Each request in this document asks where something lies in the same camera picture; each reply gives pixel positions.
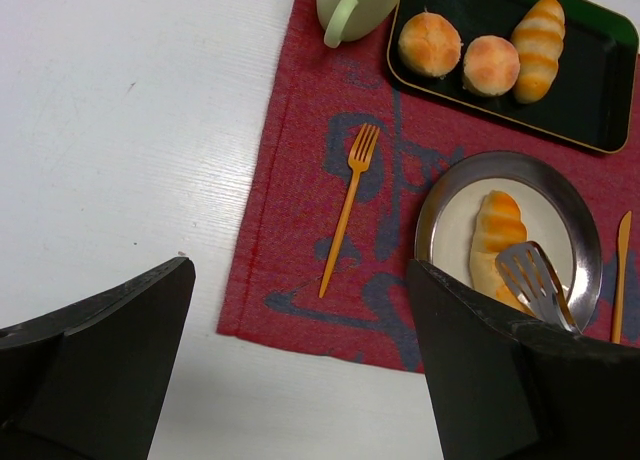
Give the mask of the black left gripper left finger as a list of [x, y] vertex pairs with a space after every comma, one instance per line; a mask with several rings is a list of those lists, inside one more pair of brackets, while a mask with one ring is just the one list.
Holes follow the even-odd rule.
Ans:
[[2, 328], [2, 458], [147, 458], [194, 283], [175, 257]]

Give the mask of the large striped croissant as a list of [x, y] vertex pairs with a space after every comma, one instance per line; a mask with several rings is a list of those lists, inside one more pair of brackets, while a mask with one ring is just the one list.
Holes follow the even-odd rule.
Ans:
[[495, 264], [499, 253], [525, 242], [527, 238], [527, 229], [521, 220], [517, 202], [506, 192], [492, 190], [484, 197], [476, 216], [469, 270], [476, 291], [533, 316], [533, 312], [512, 294]]

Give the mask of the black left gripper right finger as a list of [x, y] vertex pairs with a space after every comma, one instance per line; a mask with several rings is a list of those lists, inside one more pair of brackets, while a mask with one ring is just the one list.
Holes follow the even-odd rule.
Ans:
[[635, 459], [639, 352], [574, 334], [408, 265], [409, 301], [447, 459]]

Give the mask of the steel tongs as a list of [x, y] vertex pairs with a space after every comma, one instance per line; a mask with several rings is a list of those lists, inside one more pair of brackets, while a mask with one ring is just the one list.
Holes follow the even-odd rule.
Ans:
[[539, 320], [581, 334], [556, 271], [537, 242], [508, 247], [497, 255], [495, 265], [512, 294]]

